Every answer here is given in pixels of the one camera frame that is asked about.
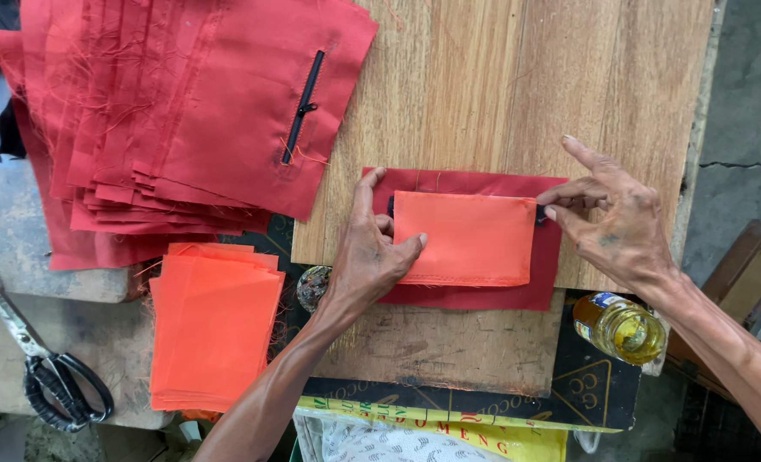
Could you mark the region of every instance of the scissor blade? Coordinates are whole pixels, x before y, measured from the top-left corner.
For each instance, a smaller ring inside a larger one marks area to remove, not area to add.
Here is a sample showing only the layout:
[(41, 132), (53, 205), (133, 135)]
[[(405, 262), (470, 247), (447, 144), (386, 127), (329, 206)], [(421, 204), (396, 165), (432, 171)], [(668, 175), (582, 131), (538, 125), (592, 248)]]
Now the scissor blade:
[(44, 346), (44, 342), (42, 342), (36, 332), (33, 331), (32, 326), (27, 323), (12, 300), (10, 300), (1, 289), (0, 317), (6, 325), (6, 329), (10, 331), (12, 337), (16, 340), (18, 345), (21, 346), (21, 349), (24, 350), (27, 356), (47, 358), (51, 354), (51, 352)]

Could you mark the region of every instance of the man's right hand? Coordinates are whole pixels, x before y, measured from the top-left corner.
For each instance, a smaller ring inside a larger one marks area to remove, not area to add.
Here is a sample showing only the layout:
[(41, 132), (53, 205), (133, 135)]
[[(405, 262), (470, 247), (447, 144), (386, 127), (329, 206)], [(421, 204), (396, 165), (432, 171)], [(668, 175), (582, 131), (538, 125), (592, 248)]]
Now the man's right hand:
[[(557, 222), (582, 258), (627, 289), (677, 277), (660, 222), (657, 191), (626, 173), (614, 159), (571, 136), (563, 149), (592, 174), (552, 187), (538, 196), (546, 216)], [(599, 207), (606, 217), (590, 223), (579, 215)]]

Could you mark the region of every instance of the fingernail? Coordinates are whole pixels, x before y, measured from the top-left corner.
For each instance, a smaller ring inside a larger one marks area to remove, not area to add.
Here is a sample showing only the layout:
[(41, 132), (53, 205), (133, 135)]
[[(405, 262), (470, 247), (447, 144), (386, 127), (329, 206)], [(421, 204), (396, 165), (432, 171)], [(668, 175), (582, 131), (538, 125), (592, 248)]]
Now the fingernail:
[(546, 216), (549, 217), (549, 219), (551, 219), (552, 221), (557, 221), (555, 220), (555, 218), (557, 218), (557, 211), (555, 210), (555, 207), (547, 205), (546, 207), (543, 208), (543, 213), (545, 213)]

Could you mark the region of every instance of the zipper pull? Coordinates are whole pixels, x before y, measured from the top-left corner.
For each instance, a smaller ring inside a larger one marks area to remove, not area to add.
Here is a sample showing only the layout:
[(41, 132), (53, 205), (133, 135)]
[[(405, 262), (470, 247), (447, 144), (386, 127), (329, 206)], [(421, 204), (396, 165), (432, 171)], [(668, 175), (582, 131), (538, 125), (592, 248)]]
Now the zipper pull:
[(297, 109), (297, 115), (303, 117), (305, 113), (318, 109), (318, 103), (309, 103)]

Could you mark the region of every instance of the black zipper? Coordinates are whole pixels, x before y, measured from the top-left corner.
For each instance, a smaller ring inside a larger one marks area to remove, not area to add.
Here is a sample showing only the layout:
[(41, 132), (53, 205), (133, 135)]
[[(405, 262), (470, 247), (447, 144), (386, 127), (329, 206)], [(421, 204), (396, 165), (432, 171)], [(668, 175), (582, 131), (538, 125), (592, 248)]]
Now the black zipper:
[(301, 132), (303, 116), (310, 111), (318, 109), (318, 104), (310, 103), (309, 100), (312, 98), (312, 91), (315, 89), (315, 82), (318, 80), (318, 71), (321, 70), (321, 63), (323, 60), (324, 52), (318, 50), (318, 53), (315, 53), (315, 60), (312, 62), (312, 69), (309, 70), (309, 77), (306, 78), (306, 85), (303, 87), (301, 101), (297, 104), (295, 120), (292, 122), (292, 129), (289, 130), (289, 139), (286, 141), (286, 149), (283, 150), (282, 163), (289, 163), (292, 160), (292, 152), (295, 151), (297, 134)]

